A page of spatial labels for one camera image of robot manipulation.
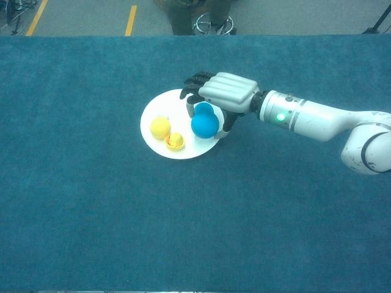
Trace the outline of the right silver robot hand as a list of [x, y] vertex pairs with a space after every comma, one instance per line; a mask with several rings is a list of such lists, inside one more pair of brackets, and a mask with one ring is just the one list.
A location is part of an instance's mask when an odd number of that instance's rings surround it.
[[217, 106], [225, 114], [222, 129], [215, 139], [226, 137], [238, 117], [258, 113], [263, 95], [256, 81], [231, 73], [209, 73], [201, 71], [185, 80], [180, 99], [186, 100], [189, 117], [195, 115], [194, 105], [206, 101]]

